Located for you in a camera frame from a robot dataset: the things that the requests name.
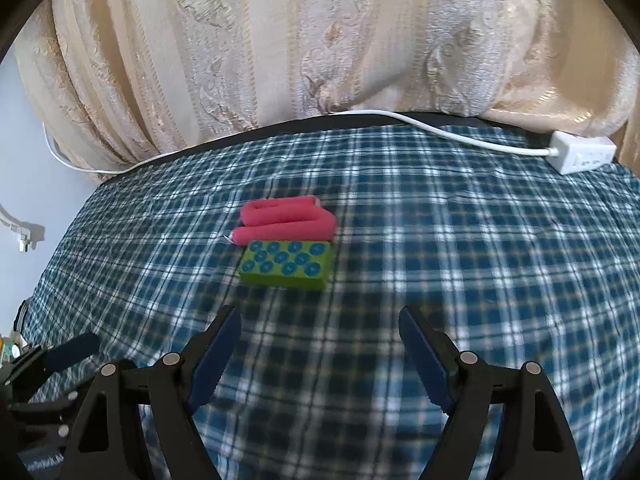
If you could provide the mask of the blue plaid bedsheet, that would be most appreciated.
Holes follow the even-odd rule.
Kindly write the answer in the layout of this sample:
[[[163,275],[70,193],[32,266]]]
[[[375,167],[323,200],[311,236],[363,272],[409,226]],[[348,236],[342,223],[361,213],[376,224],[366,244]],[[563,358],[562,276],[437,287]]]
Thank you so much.
[[[316,292],[244,284],[229,240],[251,200],[316,196],[335,214]],[[179,350],[225,304],[242,337],[195,416],[226,479],[413,479],[445,416],[398,334],[401,308],[491,364],[546,371],[588,479],[639,434],[639,182],[561,176],[401,126],[282,134],[140,168],[86,201],[32,295],[25,337],[91,332],[108,361]]]

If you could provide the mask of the green block with blue dots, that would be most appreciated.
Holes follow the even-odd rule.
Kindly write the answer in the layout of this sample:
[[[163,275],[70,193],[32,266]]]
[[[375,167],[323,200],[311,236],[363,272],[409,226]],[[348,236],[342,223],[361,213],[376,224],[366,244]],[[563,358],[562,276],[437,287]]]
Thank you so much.
[[[330,242],[253,240],[238,272],[247,284],[320,290],[328,281],[331,261]]]

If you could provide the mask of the pink foam hair roller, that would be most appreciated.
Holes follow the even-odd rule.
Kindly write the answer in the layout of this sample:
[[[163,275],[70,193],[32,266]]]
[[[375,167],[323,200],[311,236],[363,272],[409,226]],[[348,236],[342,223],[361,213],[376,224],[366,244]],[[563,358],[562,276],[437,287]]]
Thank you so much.
[[[254,240],[332,240],[337,220],[321,206],[316,196],[294,196],[251,200],[240,209],[241,225],[230,240],[247,246]]]

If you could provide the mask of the white power strip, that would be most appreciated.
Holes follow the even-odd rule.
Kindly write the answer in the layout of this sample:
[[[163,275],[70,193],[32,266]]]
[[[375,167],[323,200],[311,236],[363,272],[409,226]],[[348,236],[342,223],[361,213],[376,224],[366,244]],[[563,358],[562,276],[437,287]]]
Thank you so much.
[[[556,130],[551,135],[546,162],[559,174],[598,169],[614,160],[616,145],[606,136],[585,138]]]

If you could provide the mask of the cream patterned curtain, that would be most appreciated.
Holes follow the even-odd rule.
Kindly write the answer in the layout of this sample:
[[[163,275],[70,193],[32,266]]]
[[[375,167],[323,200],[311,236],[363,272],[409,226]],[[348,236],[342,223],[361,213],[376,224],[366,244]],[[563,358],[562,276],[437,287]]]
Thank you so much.
[[[13,49],[89,168],[352,108],[612,136],[639,166],[639,55],[602,0],[43,0]]]

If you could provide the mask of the white wall plug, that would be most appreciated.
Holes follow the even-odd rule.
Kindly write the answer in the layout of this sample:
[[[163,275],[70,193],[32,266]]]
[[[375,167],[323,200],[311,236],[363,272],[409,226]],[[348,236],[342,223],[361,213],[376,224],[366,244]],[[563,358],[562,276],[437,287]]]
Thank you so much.
[[[23,254],[32,252],[39,243],[44,241],[44,234],[46,234],[44,226],[18,220],[2,206],[0,206],[0,221],[2,226],[6,226],[15,234],[18,250]]]

